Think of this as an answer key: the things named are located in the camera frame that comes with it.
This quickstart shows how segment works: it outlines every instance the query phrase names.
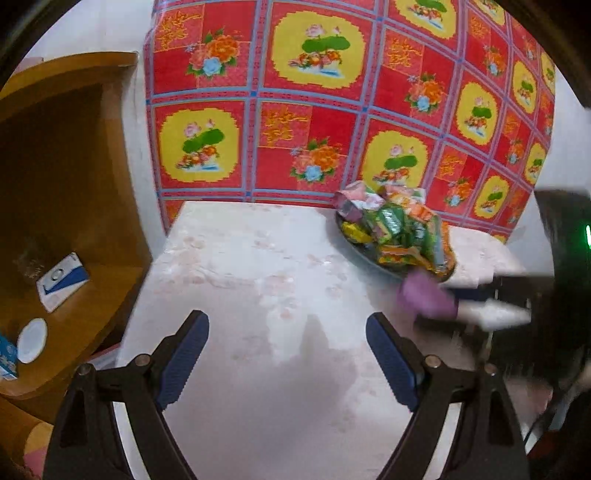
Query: blue and white box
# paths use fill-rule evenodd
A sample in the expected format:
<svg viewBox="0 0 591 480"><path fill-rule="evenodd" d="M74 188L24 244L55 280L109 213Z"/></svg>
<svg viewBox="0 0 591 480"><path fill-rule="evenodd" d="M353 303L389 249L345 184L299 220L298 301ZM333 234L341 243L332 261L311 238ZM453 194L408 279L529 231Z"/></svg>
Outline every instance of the blue and white box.
<svg viewBox="0 0 591 480"><path fill-rule="evenodd" d="M74 252L37 280L39 299L51 313L88 282L88 273Z"/></svg>
<svg viewBox="0 0 591 480"><path fill-rule="evenodd" d="M16 380L17 347L0 335L0 377L4 380Z"/></svg>

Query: candy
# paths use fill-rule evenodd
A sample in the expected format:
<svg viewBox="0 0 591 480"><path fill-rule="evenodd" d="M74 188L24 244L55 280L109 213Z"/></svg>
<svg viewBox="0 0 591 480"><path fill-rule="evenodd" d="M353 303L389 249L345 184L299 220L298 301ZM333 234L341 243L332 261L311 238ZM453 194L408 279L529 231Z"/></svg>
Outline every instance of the candy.
<svg viewBox="0 0 591 480"><path fill-rule="evenodd" d="M376 211L385 200L368 187L362 180L354 181L335 193L333 204L339 215L348 222L360 222L363 212Z"/></svg>
<svg viewBox="0 0 591 480"><path fill-rule="evenodd" d="M354 244L370 244L374 239L357 223L343 222L340 229Z"/></svg>

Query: plate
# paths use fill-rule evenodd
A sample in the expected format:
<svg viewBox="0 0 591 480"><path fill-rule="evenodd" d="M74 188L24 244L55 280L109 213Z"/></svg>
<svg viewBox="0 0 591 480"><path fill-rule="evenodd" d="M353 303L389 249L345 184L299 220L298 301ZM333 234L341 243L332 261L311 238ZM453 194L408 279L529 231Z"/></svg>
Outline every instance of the plate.
<svg viewBox="0 0 591 480"><path fill-rule="evenodd" d="M349 245L353 247L353 249L361 255L365 261L370 262L374 267L379 268L380 270L396 277L399 279L403 279L406 277L408 272L410 272L413 268L417 268L415 265L397 265L397 266L386 266L381 265L378 263L378 249L375 244L356 244L353 243L351 240L347 238L347 236L343 233L342 225L345 221L338 212L335 212L336 224L339 227L339 232L343 235L344 239L347 240ZM452 268L451 272L449 272L445 277L436 277L438 282L444 282L448 280L454 273L455 267Z"/></svg>
<svg viewBox="0 0 591 480"><path fill-rule="evenodd" d="M17 355L19 361L30 364L45 348L47 324L43 319L31 320L18 336Z"/></svg>

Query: pink candy wrapper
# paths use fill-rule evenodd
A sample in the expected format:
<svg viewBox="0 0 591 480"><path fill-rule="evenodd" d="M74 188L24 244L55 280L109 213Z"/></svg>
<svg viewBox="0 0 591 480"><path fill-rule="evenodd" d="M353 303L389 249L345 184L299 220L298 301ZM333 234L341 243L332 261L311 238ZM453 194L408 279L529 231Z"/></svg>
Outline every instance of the pink candy wrapper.
<svg viewBox="0 0 591 480"><path fill-rule="evenodd" d="M379 210L385 200L362 180L354 181L335 193L333 204L339 215L348 222L358 223L364 210Z"/></svg>

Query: white table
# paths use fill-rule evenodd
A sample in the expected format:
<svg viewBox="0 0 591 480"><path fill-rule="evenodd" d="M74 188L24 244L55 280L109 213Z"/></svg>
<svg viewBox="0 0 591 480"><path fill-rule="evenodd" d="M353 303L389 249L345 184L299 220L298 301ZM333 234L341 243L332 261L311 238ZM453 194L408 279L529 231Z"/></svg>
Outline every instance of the white table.
<svg viewBox="0 0 591 480"><path fill-rule="evenodd" d="M452 283L522 270L483 232L452 228L451 237ZM334 210L187 202L145 281L118 365L202 310L209 341L164 413L200 480L373 480L410 418L365 339L375 311L413 336L396 308L397 285L353 251ZM448 343L414 339L425 354L471 366ZM147 479L125 410L116 412L132 471ZM454 418L456 408L426 478L439 476Z"/></svg>

